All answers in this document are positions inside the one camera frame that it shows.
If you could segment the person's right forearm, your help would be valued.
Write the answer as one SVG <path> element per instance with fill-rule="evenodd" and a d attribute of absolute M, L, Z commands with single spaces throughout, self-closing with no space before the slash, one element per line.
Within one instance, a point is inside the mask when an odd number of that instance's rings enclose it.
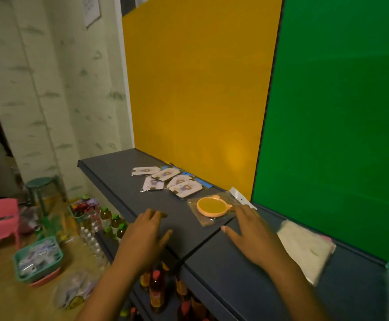
<path fill-rule="evenodd" d="M 292 259 L 272 264 L 267 273 L 279 292 L 292 321 L 331 321 L 314 288 Z"/>

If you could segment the pile of small white packets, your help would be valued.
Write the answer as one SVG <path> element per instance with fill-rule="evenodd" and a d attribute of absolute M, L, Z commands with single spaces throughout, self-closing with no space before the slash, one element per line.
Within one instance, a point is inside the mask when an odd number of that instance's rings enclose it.
<path fill-rule="evenodd" d="M 27 254 L 18 263 L 18 271 L 21 278 L 26 278 L 57 260 L 58 245 L 52 240 L 30 247 Z"/>

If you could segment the green basket of snacks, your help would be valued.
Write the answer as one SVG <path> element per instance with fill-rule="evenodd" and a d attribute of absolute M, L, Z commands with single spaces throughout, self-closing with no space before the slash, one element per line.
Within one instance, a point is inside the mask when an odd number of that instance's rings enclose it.
<path fill-rule="evenodd" d="M 90 219 L 91 215 L 97 216 L 101 209 L 96 198 L 84 195 L 68 205 L 68 211 L 78 224 Z"/>

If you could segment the pink plastic basket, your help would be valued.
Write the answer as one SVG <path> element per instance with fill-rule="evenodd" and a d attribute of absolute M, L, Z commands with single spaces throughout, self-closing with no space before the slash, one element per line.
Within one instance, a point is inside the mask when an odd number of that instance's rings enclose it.
<path fill-rule="evenodd" d="M 61 267 L 59 267 L 58 269 L 54 270 L 53 272 L 51 272 L 50 274 L 46 275 L 45 277 L 41 278 L 40 280 L 31 283 L 29 286 L 32 287 L 32 288 L 39 288 L 41 286 L 44 286 L 47 283 L 49 283 L 52 280 L 54 280 L 59 275 L 60 271 L 61 271 Z"/>

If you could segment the white folded cloth packet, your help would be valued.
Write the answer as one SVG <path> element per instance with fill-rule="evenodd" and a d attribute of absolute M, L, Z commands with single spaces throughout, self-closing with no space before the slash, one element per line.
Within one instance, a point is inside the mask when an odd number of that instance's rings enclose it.
<path fill-rule="evenodd" d="M 336 244 L 330 238 L 311 232 L 289 220 L 281 223 L 277 236 L 288 255 L 301 268 L 307 281 L 317 286 Z"/>

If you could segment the clear plastic mirror packet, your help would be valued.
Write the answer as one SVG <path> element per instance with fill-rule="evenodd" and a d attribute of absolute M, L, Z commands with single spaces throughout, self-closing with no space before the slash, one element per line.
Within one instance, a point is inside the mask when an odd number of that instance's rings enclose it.
<path fill-rule="evenodd" d="M 227 204 L 234 206 L 242 206 L 242 205 L 247 205 L 253 210 L 257 210 L 257 207 L 255 207 L 248 199 L 246 199 L 237 189 L 234 187 L 230 189 L 230 191 L 221 191 L 218 192 L 217 194 L 213 195 L 218 195 L 220 198 L 224 199 L 224 201 Z M 225 219 L 232 219 L 235 216 L 235 212 L 233 212 L 231 209 L 222 217 L 219 218 L 208 218 L 206 216 L 203 216 L 202 214 L 199 213 L 199 211 L 196 208 L 196 203 L 200 198 L 203 197 L 208 197 L 208 196 L 213 196 L 213 195 L 203 195 L 203 196 L 197 196 L 194 198 L 190 198 L 187 200 L 187 204 L 192 210 L 192 213 L 195 215 L 197 220 L 200 222 L 200 224 L 203 227 L 211 226 L 215 223 L 218 222 L 224 222 Z"/>

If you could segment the person's left forearm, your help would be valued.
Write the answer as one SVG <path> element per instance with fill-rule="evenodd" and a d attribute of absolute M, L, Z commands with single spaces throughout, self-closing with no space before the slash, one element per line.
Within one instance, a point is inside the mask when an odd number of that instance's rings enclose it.
<path fill-rule="evenodd" d="M 140 260 L 115 260 L 101 276 L 75 321 L 115 321 L 142 268 Z"/>

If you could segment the green backdrop board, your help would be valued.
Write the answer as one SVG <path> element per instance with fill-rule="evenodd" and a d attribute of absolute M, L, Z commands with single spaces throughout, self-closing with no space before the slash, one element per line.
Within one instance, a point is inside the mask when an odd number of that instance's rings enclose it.
<path fill-rule="evenodd" d="M 253 201 L 389 261 L 389 0 L 285 0 Z"/>

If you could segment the green round stool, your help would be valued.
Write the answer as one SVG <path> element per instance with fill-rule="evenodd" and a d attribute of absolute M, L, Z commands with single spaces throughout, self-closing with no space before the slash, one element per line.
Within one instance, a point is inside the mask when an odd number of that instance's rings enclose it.
<path fill-rule="evenodd" d="M 49 218 L 49 211 L 46 208 L 46 203 L 50 200 L 54 200 L 56 195 L 48 197 L 47 199 L 43 198 L 43 193 L 53 185 L 56 189 L 56 193 L 61 198 L 63 204 L 67 205 L 67 195 L 63 185 L 60 182 L 60 179 L 57 175 L 52 177 L 39 177 L 28 181 L 25 184 L 25 190 L 28 194 L 28 201 L 25 203 L 27 208 L 39 207 L 39 218 L 42 226 L 45 229 L 52 228 L 52 220 Z"/>

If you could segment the row of amber drink bottles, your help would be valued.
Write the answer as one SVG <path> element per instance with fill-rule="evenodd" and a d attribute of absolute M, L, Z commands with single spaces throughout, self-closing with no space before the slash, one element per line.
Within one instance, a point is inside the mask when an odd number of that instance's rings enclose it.
<path fill-rule="evenodd" d="M 127 304 L 128 321 L 219 321 L 182 280 L 160 262 L 143 273 Z"/>

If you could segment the person's right hand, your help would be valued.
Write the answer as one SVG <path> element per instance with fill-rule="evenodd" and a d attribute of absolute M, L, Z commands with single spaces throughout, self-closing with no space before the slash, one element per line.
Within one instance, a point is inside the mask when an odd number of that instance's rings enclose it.
<path fill-rule="evenodd" d="M 267 271 L 272 264 L 291 259 L 277 234 L 256 210 L 247 205 L 234 206 L 231 210 L 239 223 L 239 235 L 244 238 L 244 245 L 237 248 L 248 260 Z"/>

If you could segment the person's left hand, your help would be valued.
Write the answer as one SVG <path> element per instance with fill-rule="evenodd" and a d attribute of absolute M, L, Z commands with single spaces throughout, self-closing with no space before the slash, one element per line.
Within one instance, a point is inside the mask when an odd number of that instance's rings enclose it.
<path fill-rule="evenodd" d="M 140 260 L 143 264 L 141 274 L 145 272 L 162 252 L 157 249 L 157 233 L 160 231 L 162 219 L 167 216 L 166 213 L 153 209 L 141 213 L 128 226 L 114 261 Z"/>

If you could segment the yellow backdrop board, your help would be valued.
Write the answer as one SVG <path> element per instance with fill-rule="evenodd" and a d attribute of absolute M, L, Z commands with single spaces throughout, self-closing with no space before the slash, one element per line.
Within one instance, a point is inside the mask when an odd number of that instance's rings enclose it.
<path fill-rule="evenodd" d="M 149 0 L 122 17 L 135 148 L 251 199 L 283 0 Z"/>

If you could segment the row of clear water bottles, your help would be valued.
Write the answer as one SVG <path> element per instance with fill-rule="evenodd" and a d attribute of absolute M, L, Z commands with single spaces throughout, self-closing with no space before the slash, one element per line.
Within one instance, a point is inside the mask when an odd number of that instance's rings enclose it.
<path fill-rule="evenodd" d="M 92 234 L 86 227 L 80 227 L 80 237 L 82 242 L 90 249 L 90 252 L 94 255 L 96 264 L 100 270 L 104 270 L 108 265 L 99 243 L 97 242 L 94 234 Z"/>

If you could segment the white wall poster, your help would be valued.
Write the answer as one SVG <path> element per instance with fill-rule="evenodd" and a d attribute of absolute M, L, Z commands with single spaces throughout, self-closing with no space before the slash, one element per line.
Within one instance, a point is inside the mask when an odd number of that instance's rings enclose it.
<path fill-rule="evenodd" d="M 88 28 L 101 17 L 100 2 L 99 0 L 82 0 L 82 4 L 85 28 Z"/>

